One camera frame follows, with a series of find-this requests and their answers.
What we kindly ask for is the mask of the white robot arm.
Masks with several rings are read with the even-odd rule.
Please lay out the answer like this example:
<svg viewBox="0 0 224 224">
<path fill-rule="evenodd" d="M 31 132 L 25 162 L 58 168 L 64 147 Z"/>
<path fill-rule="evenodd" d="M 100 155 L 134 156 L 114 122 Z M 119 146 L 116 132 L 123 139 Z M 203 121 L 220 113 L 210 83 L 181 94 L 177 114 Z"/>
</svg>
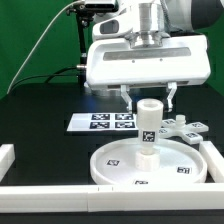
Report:
<svg viewBox="0 0 224 224">
<path fill-rule="evenodd" d="M 94 11 L 86 82 L 119 90 L 130 112 L 132 88 L 166 87 L 171 101 L 183 85 L 210 75 L 207 38 L 197 29 L 224 14 L 224 0 L 86 0 Z"/>
</svg>

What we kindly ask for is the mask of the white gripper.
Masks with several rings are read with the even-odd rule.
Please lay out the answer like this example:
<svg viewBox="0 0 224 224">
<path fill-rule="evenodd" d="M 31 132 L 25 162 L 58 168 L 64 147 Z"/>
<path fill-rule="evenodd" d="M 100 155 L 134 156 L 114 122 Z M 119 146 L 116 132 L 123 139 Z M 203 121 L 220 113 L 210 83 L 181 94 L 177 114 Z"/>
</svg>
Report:
<svg viewBox="0 0 224 224">
<path fill-rule="evenodd" d="M 92 89 L 120 87 L 132 112 L 130 88 L 166 86 L 167 110 L 178 86 L 201 85 L 211 72 L 204 35 L 164 38 L 161 47 L 131 49 L 124 38 L 98 40 L 88 52 L 86 81 Z"/>
</svg>

